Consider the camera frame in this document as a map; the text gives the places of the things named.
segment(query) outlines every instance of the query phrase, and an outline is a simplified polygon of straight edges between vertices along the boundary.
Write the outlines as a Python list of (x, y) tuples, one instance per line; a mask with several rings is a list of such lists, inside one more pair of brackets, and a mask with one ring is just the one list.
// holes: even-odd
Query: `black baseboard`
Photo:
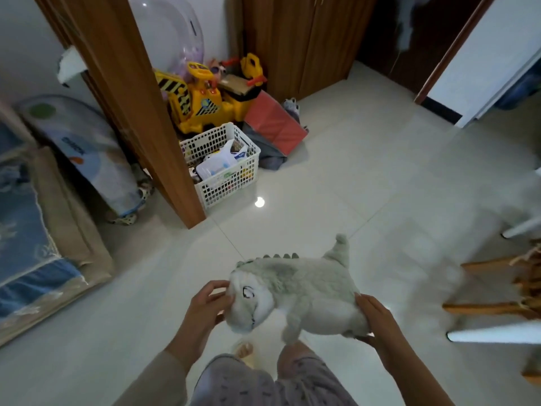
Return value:
[(451, 124), (456, 124), (462, 118), (462, 115), (458, 114), (458, 112), (428, 97), (424, 99), (421, 106), (442, 117), (444, 120), (449, 121)]

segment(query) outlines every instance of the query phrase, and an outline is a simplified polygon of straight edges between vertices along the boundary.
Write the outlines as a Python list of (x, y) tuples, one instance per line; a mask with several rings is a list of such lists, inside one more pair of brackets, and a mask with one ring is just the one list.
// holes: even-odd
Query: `beige sleeve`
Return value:
[(113, 406), (184, 406), (186, 374), (179, 361), (161, 352)]

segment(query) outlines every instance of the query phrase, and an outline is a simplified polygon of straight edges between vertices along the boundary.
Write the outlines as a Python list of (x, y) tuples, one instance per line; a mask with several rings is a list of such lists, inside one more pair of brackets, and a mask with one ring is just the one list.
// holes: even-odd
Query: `green plush toy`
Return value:
[(348, 271), (349, 244), (336, 235), (334, 247), (322, 258), (281, 258), (265, 255), (237, 263), (227, 294), (235, 301), (226, 313), (234, 332), (248, 333), (277, 308), (286, 314), (282, 332), (286, 344), (294, 343), (301, 330), (312, 334), (365, 336), (368, 321), (355, 303), (355, 287)]

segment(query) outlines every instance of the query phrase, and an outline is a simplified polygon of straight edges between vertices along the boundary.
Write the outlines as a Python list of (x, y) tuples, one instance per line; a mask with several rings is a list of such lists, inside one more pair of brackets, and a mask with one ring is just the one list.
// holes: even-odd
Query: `patterned shorts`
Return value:
[(316, 355), (294, 359), (280, 379), (248, 368), (233, 355), (219, 355), (199, 378), (192, 406), (356, 406)]

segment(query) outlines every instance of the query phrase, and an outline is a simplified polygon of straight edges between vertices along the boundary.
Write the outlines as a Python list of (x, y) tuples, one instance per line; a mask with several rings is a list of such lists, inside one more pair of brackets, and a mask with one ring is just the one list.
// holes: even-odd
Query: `plush toy's belly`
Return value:
[(334, 299), (317, 299), (302, 320), (301, 327), (311, 334), (341, 334), (350, 328), (359, 309), (350, 303)]

